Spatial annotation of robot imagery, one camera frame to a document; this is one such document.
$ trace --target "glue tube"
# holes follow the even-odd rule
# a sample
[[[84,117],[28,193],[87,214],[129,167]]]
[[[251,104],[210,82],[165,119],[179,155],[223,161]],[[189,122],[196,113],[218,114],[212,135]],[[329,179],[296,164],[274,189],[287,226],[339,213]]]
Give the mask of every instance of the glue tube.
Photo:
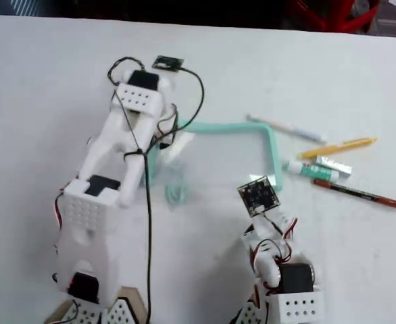
[[[324,181],[335,182],[339,179],[339,172],[318,167],[317,165],[309,165],[299,161],[289,161],[287,170],[294,174],[301,174],[305,177],[313,179],[321,179]]]

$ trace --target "black cable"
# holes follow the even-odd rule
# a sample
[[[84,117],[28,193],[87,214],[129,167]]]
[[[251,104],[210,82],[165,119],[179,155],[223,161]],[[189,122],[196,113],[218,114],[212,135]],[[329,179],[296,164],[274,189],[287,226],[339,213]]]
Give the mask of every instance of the black cable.
[[[120,106],[122,106],[122,110],[123,110],[123,114],[124,114],[124,118],[126,119],[126,122],[128,123],[130,132],[132,133],[133,139],[135,141],[135,144],[137,145],[137,149],[139,149],[139,145],[138,145],[138,140],[137,137],[135,136],[135,132],[133,131],[132,125],[130,124],[129,118],[128,118],[128,114],[126,113],[126,110],[123,106],[123,102],[121,101],[121,99],[119,98],[117,91],[114,91],[114,95],[117,97],[118,102],[120,103]]]
[[[279,228],[279,226],[277,226],[273,221],[270,221],[270,220],[268,219],[268,217],[266,216],[266,214],[263,213],[263,216],[264,216],[265,219],[267,219],[267,221],[268,221],[269,223],[271,223],[271,224],[273,225],[274,229],[275,229],[280,235],[284,235],[284,233],[283,233],[282,230]]]
[[[128,120],[128,116],[125,112],[125,108],[123,106],[122,101],[118,98],[118,94],[116,91],[114,91],[115,95],[117,96],[117,99],[120,102],[120,105],[122,106],[123,112],[124,112],[124,117],[126,118],[126,121],[128,123],[128,126],[130,128],[130,131],[132,132],[132,135],[135,139],[135,143],[137,144],[138,149],[134,152],[127,152],[123,155],[123,159],[126,158],[129,155],[142,155],[144,158],[144,172],[145,172],[145,192],[146,192],[146,198],[147,198],[147,214],[148,214],[148,253],[147,253],[147,308],[148,308],[148,312],[147,312],[147,318],[145,320],[145,324],[149,324],[150,323],[150,318],[151,318],[151,244],[152,244],[152,211],[151,211],[151,196],[150,196],[150,179],[149,179],[149,162],[148,162],[148,158],[147,155],[150,152],[150,150],[163,138],[167,137],[168,135],[171,135],[175,132],[177,132],[178,130],[183,130],[185,129],[190,123],[193,122],[193,120],[197,117],[199,111],[201,110],[201,107],[203,105],[204,102],[204,96],[205,96],[205,91],[204,91],[204,85],[203,82],[201,80],[201,78],[198,76],[198,74],[196,74],[195,72],[188,70],[186,68],[180,68],[180,70],[188,72],[190,74],[192,74],[193,76],[195,76],[198,81],[199,84],[201,86],[201,100],[199,102],[198,108],[196,110],[196,112],[193,114],[192,118],[182,127],[180,128],[176,128],[173,127],[172,130],[170,130],[168,133],[163,134],[160,137],[155,138],[155,140],[149,145],[149,148],[144,152],[142,150],[142,148],[139,147],[137,139],[134,135],[134,131],[130,125],[130,122]],[[110,73],[108,72],[108,78],[113,82],[113,80],[110,78]]]
[[[73,322],[78,317],[79,306],[76,303],[75,299],[72,299],[72,302],[75,305],[76,312],[75,312],[75,315],[71,319],[66,319],[65,321],[54,321],[54,322],[50,322],[49,324],[64,324],[64,323]]]
[[[143,62],[141,62],[139,59],[135,59],[134,57],[129,57],[129,56],[122,57],[121,59],[118,59],[117,61],[114,62],[114,64],[111,66],[111,68],[108,70],[108,73],[107,73],[107,77],[108,77],[109,81],[111,81],[111,83],[114,86],[118,86],[120,84],[120,82],[114,81],[112,79],[112,72],[120,63],[127,61],[127,60],[134,61],[134,62],[138,63],[141,68],[141,71],[145,71],[145,66],[144,66]]]
[[[149,229],[148,229],[148,234],[149,234],[149,250],[147,252],[147,307],[148,307],[148,313],[147,313],[147,319],[145,320],[145,324],[150,323],[150,317],[151,317],[151,296],[150,296],[150,277],[151,277],[151,197],[150,197],[150,179],[149,179],[149,162],[147,160],[147,156],[143,154],[144,156],[144,166],[145,166],[145,195],[147,197],[147,214],[149,216]]]
[[[165,134],[165,133],[162,132],[162,130],[160,129],[160,123],[166,122],[167,120],[170,120],[171,118],[176,117],[176,116],[178,115],[177,106],[176,106],[174,103],[172,103],[171,105],[174,106],[174,113],[173,113],[170,117],[167,117],[167,118],[165,118],[165,119],[159,120],[159,122],[158,122],[157,125],[156,125],[157,130],[159,130],[160,134]]]
[[[151,149],[152,149],[158,142],[160,142],[160,140],[162,140],[163,138],[165,138],[165,137],[167,137],[168,135],[171,135],[171,134],[173,134],[173,133],[175,133],[175,132],[177,132],[177,131],[179,131],[179,130],[183,130],[183,129],[185,129],[187,126],[189,126],[189,125],[193,122],[193,120],[197,117],[198,113],[201,111],[201,107],[203,106],[204,96],[205,96],[205,90],[204,90],[203,81],[201,80],[201,78],[199,77],[199,75],[196,74],[194,71],[188,70],[188,69],[186,69],[185,67],[181,67],[180,70],[192,74],[192,75],[193,75],[194,77],[196,77],[196,78],[198,79],[198,81],[199,81],[199,85],[200,85],[200,87],[201,87],[201,100],[200,100],[200,102],[199,102],[198,108],[197,108],[197,110],[195,111],[195,113],[193,114],[193,116],[190,118],[190,120],[189,120],[185,125],[183,125],[183,126],[181,126],[181,127],[179,127],[179,128],[173,128],[173,129],[170,130],[168,133],[165,133],[165,134],[163,134],[162,136],[157,137],[157,138],[153,141],[153,144],[151,144],[151,145],[149,146],[149,148],[147,149],[147,151],[145,152],[145,154],[148,154],[148,153],[151,151]]]

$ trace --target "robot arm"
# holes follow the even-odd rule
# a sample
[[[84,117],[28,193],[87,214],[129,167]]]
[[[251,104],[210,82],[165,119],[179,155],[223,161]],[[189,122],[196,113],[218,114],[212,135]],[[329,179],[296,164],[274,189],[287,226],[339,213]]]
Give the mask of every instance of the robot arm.
[[[146,152],[154,136],[169,132],[176,122],[169,102],[171,82],[146,71],[126,72],[115,89],[109,115],[92,141],[78,177],[64,189],[63,227],[57,243],[57,284],[80,300],[112,305],[120,288],[118,255],[109,242],[122,210],[134,199],[144,173],[142,155],[125,158],[120,181],[98,175],[115,153]],[[169,144],[172,136],[163,141]]]
[[[253,296],[232,323],[310,323],[324,318],[311,261],[293,239],[297,218],[279,210],[266,177],[239,188],[252,224],[242,239],[255,274]]]
[[[133,79],[137,73],[140,76],[143,73],[148,74],[135,71],[129,79]],[[170,89],[165,86],[163,91],[168,92]],[[165,106],[165,102],[163,92],[120,83],[113,96],[109,116],[99,137],[92,143],[78,178],[89,179],[103,167],[113,153],[135,152],[138,149],[135,140],[139,148],[145,152],[153,136],[159,132],[157,129],[159,122],[164,122],[165,127],[172,128],[173,126],[172,108]],[[169,120],[165,120],[167,118],[164,116],[167,114],[171,116]],[[144,170],[143,157],[140,155],[128,156],[125,163],[126,173],[120,187],[118,201],[122,208],[128,207],[132,202]]]

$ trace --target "circuit board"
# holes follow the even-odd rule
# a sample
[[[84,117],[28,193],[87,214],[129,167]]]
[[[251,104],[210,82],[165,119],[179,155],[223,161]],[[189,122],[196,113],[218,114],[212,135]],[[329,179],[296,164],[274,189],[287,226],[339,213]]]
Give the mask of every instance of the circuit board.
[[[266,176],[238,187],[237,190],[245,203],[250,217],[280,205],[279,199]]]

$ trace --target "pen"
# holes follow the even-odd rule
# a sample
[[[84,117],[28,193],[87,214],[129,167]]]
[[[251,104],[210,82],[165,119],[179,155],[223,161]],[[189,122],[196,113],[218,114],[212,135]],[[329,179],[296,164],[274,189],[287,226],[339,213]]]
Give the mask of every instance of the pen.
[[[356,189],[350,189],[350,188],[347,188],[347,187],[344,187],[344,186],[340,186],[338,184],[332,184],[330,182],[319,180],[319,179],[315,179],[314,180],[314,184],[316,184],[317,186],[324,187],[324,188],[328,188],[328,189],[336,190],[336,191],[339,191],[339,192],[343,192],[344,194],[350,194],[352,196],[356,196],[356,197],[359,197],[359,198],[362,198],[362,199],[371,200],[371,201],[373,201],[375,203],[378,203],[378,204],[382,204],[382,205],[386,205],[386,206],[390,206],[390,207],[396,208],[396,200],[393,200],[393,199],[390,199],[390,198],[377,196],[375,194],[369,194],[367,192],[356,190]]]
[[[246,118],[251,122],[265,123],[268,124],[271,128],[274,128],[275,130],[282,130],[283,132],[294,134],[302,138],[306,138],[307,140],[313,140],[314,142],[319,142],[319,143],[327,142],[325,137],[319,134],[315,134],[313,132],[308,132],[307,130],[301,130],[293,125],[287,125],[287,124],[279,123],[277,121],[270,121],[259,117],[253,117],[249,114],[246,115]]]
[[[354,149],[355,147],[361,147],[365,145],[372,144],[378,140],[377,138],[359,138],[358,140],[350,140],[348,142],[344,142],[340,145],[331,145],[317,148],[316,150],[306,151],[298,154],[298,159],[312,159],[317,155],[328,155],[340,151],[345,151],[349,149]]]

